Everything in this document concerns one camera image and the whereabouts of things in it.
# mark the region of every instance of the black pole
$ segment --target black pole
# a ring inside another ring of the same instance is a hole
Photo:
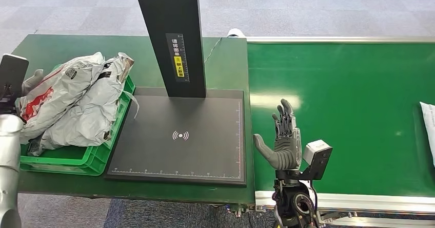
[[[205,97],[198,0],[138,0],[170,97]]]

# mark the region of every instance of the yellow label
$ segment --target yellow label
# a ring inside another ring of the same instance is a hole
[[[181,61],[180,56],[174,56],[175,61],[175,69],[177,71],[177,77],[183,78],[184,77],[184,69],[183,69],[183,62]]]

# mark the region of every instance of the wireless charging symbol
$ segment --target wireless charging symbol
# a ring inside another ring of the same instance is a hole
[[[187,141],[187,139],[189,139],[189,132],[178,133],[177,131],[174,131],[174,133],[172,133],[172,139],[175,141],[177,138],[182,138]]]

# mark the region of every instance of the gray carpet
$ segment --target gray carpet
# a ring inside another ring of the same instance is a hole
[[[435,36],[435,0],[200,0],[204,36]],[[136,0],[0,0],[0,52],[28,34],[147,35]],[[205,204],[19,195],[26,228],[271,227]]]

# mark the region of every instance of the white cable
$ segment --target white cable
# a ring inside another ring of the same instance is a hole
[[[214,50],[214,48],[217,46],[217,44],[219,43],[219,42],[221,42],[221,40],[222,40],[222,37],[221,38],[219,38],[219,40],[215,43],[215,45],[211,48],[211,50],[210,50],[210,54],[205,58],[205,60],[204,60],[204,64],[207,62],[207,60],[208,60],[208,58],[211,56],[211,53],[213,53],[213,50]]]

